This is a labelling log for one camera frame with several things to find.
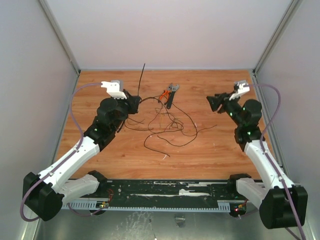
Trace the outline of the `black zip tie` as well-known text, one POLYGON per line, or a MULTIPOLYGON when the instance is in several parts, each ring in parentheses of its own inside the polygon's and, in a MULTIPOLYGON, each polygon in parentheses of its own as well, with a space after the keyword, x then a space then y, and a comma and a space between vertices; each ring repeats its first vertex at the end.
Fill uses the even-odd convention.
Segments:
POLYGON ((143 64, 142 70, 141 70, 141 73, 140 73, 140 77, 139 77, 139 82, 138 82, 138 87, 137 87, 137 95, 138 96, 140 96, 141 81, 142 81, 142 78, 143 78, 145 66, 146 66, 146 63, 143 64))

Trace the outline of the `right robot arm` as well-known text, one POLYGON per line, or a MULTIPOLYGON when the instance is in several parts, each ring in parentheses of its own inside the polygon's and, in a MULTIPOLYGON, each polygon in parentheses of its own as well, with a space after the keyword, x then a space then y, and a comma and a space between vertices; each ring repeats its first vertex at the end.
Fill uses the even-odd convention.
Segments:
POLYGON ((229 93, 207 96, 213 112, 227 113, 235 122, 234 138, 258 171, 264 186, 258 185, 248 174, 233 174, 229 178, 227 194, 232 199, 244 196, 259 211, 267 229, 298 227, 305 224, 308 193, 296 185, 278 165, 270 153, 258 123, 262 105, 255 99, 243 105, 231 99, 229 93))

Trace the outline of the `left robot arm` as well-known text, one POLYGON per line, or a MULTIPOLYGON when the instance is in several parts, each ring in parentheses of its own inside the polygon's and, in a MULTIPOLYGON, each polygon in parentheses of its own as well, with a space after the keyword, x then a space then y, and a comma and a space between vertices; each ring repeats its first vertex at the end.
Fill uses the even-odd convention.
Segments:
POLYGON ((80 133, 79 141, 65 155, 40 173, 28 173, 23 179, 20 216, 28 207, 43 221, 55 217, 64 205, 89 194, 103 197, 108 190, 106 178, 96 170, 84 177, 69 178, 88 160, 98 155, 115 138, 129 115, 138 113, 141 97, 126 90, 123 98, 108 97, 100 102, 92 124, 80 133))

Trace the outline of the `orange needle nose pliers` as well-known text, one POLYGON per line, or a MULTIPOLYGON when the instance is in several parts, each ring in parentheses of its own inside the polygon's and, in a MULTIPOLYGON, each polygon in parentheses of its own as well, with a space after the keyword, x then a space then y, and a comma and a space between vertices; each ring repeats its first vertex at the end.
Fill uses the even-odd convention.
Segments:
POLYGON ((161 96, 159 97, 158 101, 161 102, 162 100, 165 100, 164 105, 167 105, 170 100, 171 94, 172 94, 171 89, 168 88, 164 90, 161 96))

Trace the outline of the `black adjustable wrench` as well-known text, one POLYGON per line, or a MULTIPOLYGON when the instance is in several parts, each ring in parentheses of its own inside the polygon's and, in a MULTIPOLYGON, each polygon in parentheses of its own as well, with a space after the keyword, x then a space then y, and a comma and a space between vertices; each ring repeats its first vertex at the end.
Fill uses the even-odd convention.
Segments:
POLYGON ((177 92, 177 90, 180 88, 180 85, 179 84, 176 84, 176 85, 172 85, 170 86, 169 88, 169 97, 168 97, 168 100, 166 102, 166 108, 167 109, 170 109, 172 107, 172 103, 173 103, 173 99, 174 99, 174 96, 175 96, 175 93, 177 92))

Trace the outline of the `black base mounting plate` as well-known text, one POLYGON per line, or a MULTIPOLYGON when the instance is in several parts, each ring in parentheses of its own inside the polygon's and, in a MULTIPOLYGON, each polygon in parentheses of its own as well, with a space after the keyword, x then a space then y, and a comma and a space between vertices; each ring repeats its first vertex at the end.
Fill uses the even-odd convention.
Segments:
POLYGON ((108 200, 110 205, 150 205, 160 207, 209 207, 218 203, 248 205, 244 196, 228 189, 222 179, 109 179, 86 199, 108 200))

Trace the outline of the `left aluminium frame post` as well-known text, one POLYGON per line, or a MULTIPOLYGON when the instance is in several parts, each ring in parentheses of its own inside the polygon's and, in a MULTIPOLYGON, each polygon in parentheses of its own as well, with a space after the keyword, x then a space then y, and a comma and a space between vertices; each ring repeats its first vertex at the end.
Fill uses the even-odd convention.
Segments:
POLYGON ((79 67, 77 60, 74 56, 74 54, 72 53, 72 50, 62 32, 62 29, 60 28, 54 13, 51 9, 51 7, 49 6, 49 3, 47 0, 38 0, 38 3, 42 9, 42 11, 44 12, 47 20, 49 21, 60 45, 62 46, 70 64, 72 65, 73 70, 75 71, 75 73, 77 74, 77 76, 80 75, 81 73, 81 68, 79 67))

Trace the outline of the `aluminium frame post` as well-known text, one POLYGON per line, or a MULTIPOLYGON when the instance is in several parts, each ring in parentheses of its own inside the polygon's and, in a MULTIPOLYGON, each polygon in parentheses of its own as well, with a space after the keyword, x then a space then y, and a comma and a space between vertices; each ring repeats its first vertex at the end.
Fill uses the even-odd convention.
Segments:
POLYGON ((73 70, 75 71, 75 73, 77 74, 77 76, 80 75, 81 73, 81 68, 79 67, 77 60, 74 56, 74 54, 72 53, 72 50, 62 32, 62 29, 60 28, 54 13, 51 9, 51 7, 49 6, 49 3, 47 0, 38 0, 38 3, 42 9, 42 11, 44 12, 47 20, 49 21, 60 45, 62 46, 70 64, 72 65, 73 70))
POLYGON ((276 44, 282 37, 283 33, 285 32, 286 28, 288 27, 290 21, 292 20, 293 16, 295 15, 296 11, 300 7, 302 0, 291 0, 288 7, 286 8, 283 16, 281 17, 277 27, 275 28, 271 38, 269 39, 265 49, 263 50, 260 58, 257 61, 257 64, 252 69, 252 74, 257 78, 259 71, 262 69, 263 65, 267 61, 268 57, 274 50, 276 44))

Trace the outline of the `right aluminium frame post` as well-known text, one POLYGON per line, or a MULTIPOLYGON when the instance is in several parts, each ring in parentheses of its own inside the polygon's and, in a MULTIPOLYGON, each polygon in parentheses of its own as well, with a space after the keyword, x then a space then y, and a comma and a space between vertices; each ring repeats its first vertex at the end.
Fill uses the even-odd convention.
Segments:
POLYGON ((291 0, 288 7, 286 8, 283 16, 281 17, 277 27, 275 28, 271 38, 269 39, 265 49, 263 50, 260 58, 257 61, 257 64, 252 69, 252 74, 257 78, 259 71, 262 69, 263 65, 267 61, 268 57, 274 50, 276 44, 282 37, 283 33, 285 32, 286 28, 288 27, 290 21, 292 20, 293 16, 295 15, 296 11, 300 7, 302 0, 291 0))

